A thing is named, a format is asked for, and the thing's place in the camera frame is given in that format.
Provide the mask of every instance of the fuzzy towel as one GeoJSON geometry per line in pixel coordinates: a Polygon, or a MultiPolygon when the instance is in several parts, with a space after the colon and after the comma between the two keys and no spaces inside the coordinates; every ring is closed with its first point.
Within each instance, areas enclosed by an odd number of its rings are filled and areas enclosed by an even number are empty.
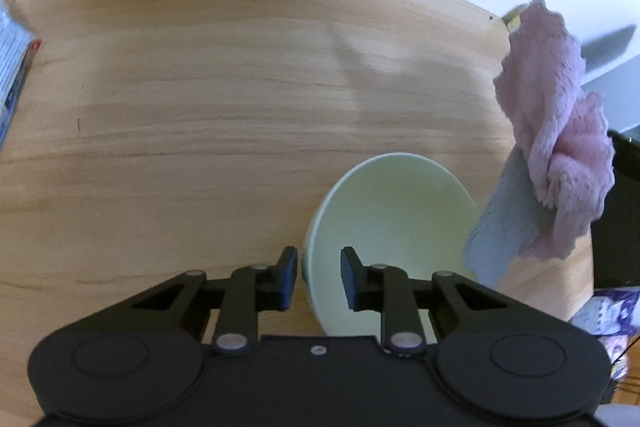
{"type": "Polygon", "coordinates": [[[564,259],[602,215],[614,183],[602,100],[582,91],[580,45],[544,0],[531,1],[509,41],[494,80],[496,98],[513,124],[538,201],[557,211],[553,226],[520,253],[564,259]]]}

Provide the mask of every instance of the black object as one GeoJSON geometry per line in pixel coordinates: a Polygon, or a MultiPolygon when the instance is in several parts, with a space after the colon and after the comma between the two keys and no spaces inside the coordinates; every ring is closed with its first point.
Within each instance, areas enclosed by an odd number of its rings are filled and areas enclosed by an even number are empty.
{"type": "Polygon", "coordinates": [[[381,343],[258,339],[257,313],[288,308],[296,265],[287,247],[229,279],[188,271],[52,333],[29,361],[37,426],[601,426],[610,362],[596,338],[451,272],[413,280],[344,248],[349,306],[382,314],[381,343]]]}
{"type": "Polygon", "coordinates": [[[609,131],[616,183],[591,225],[596,288],[640,285],[640,142],[609,131]]]}

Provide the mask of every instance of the wooden tabletop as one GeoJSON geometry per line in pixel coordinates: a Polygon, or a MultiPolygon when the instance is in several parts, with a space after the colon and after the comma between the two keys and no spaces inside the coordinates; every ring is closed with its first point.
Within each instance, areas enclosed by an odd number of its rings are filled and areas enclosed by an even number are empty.
{"type": "MultiPolygon", "coordinates": [[[[40,409],[44,335],[185,269],[227,277],[301,245],[324,194],[390,151],[482,207],[513,146],[500,17],[463,0],[8,0],[44,40],[0,153],[0,424],[40,409]]],[[[502,289],[567,318],[588,242],[502,289]]],[[[262,332],[321,330],[302,282],[262,332]]]]}

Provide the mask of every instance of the screw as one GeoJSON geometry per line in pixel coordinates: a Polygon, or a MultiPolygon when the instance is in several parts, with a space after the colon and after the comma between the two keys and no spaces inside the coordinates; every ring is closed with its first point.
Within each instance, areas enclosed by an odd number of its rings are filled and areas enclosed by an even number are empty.
{"type": "Polygon", "coordinates": [[[422,337],[411,331],[396,333],[391,337],[391,343],[399,349],[415,349],[422,344],[422,337]]]}
{"type": "Polygon", "coordinates": [[[324,355],[327,352],[326,346],[313,346],[311,349],[312,355],[324,355]]]}
{"type": "Polygon", "coordinates": [[[220,335],[216,340],[216,345],[225,351],[242,349],[246,344],[248,344],[246,336],[240,333],[225,333],[224,335],[220,335]]]}

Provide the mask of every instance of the light green bowl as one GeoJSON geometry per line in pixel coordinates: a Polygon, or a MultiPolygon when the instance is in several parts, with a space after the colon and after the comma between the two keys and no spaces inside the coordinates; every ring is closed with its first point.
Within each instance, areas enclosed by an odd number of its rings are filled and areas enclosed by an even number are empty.
{"type": "MultiPolygon", "coordinates": [[[[350,311],[340,277],[340,250],[353,247],[363,264],[401,267],[413,279],[438,270],[466,277],[462,249],[478,219],[465,187],[436,162],[409,153],[376,156],[345,174],[309,226],[303,277],[328,335],[380,336],[380,314],[350,311]]],[[[420,312],[430,343],[428,312],[420,312]]]]}

